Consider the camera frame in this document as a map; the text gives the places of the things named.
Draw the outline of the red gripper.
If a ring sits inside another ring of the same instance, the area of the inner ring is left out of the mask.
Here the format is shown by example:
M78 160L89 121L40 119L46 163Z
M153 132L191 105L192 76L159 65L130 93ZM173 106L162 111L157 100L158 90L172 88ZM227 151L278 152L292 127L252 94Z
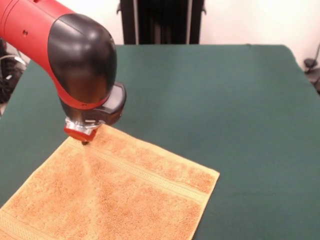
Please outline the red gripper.
M69 137L80 141L83 146L92 142L97 133L97 130L94 128L72 124L66 124L63 130Z

